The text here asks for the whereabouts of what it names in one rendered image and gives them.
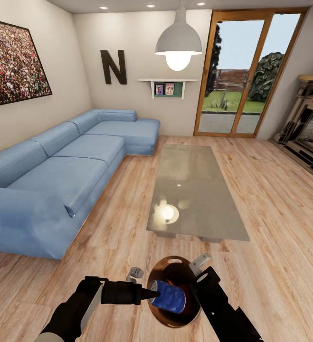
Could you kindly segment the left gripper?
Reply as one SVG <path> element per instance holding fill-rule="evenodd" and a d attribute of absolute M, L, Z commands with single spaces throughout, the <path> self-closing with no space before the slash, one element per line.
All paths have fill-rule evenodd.
<path fill-rule="evenodd" d="M 160 297 L 161 293 L 142 288 L 142 284 L 133 282 L 117 281 L 116 298 L 113 304 L 139 306 L 141 300 Z"/>

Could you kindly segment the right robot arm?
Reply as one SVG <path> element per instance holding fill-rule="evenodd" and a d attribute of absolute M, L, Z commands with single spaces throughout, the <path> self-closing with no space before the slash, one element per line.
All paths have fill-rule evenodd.
<path fill-rule="evenodd" d="M 209 266 L 204 271 L 201 267 L 210 260 L 209 253 L 203 253 L 190 268 L 196 278 L 189 283 L 189 288 L 197 298 L 220 342 L 264 342 L 241 307 L 234 310 L 228 303 L 228 296 L 219 285 L 220 278 Z M 261 339 L 260 339 L 261 338 Z"/>

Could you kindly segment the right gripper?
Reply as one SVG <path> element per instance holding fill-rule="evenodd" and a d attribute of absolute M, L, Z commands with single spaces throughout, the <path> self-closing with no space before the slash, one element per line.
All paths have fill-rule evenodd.
<path fill-rule="evenodd" d="M 202 276 L 204 273 L 209 273 L 210 275 L 213 275 L 215 279 L 217 280 L 217 282 L 218 283 L 220 282 L 220 278 L 215 272 L 215 270 L 211 266 L 209 266 L 207 269 L 202 271 L 202 273 L 197 278 L 195 278 L 193 281 L 189 283 L 189 288 L 191 289 L 191 291 L 194 293 L 195 296 L 196 296 L 196 292 L 198 291 L 197 279 L 200 276 Z"/>

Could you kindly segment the trash can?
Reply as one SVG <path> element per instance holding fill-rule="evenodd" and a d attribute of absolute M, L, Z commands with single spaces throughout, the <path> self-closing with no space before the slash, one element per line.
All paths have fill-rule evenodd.
<path fill-rule="evenodd" d="M 168 263 L 170 259 L 180 259 L 182 262 Z M 150 284 L 154 280 L 164 279 L 170 280 L 174 286 L 178 287 L 179 283 L 189 283 L 193 281 L 196 276 L 190 268 L 190 261 L 181 256 L 167 256 L 161 259 L 152 269 L 147 282 L 147 289 L 149 289 Z M 156 307 L 148 302 L 150 310 L 154 317 L 164 326 L 172 329 L 183 328 L 193 322 L 195 322 L 201 313 L 201 306 L 195 297 L 194 293 L 190 291 L 194 318 L 192 321 L 182 321 L 179 319 L 178 315 L 181 313 L 174 313 L 165 309 Z"/>

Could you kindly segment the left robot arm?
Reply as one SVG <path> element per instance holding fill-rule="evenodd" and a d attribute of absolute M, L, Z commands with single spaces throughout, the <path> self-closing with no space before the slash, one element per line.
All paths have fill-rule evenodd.
<path fill-rule="evenodd" d="M 109 281 L 107 278 L 85 276 L 76 292 L 66 303 L 60 304 L 53 313 L 49 324 L 34 342 L 75 342 L 80 337 L 94 310 L 101 304 L 134 304 L 141 300 L 160 297 L 161 293 L 142 288 L 134 278 L 142 278 L 144 272 L 132 267 L 126 281 Z M 100 281 L 105 281 L 105 284 Z"/>

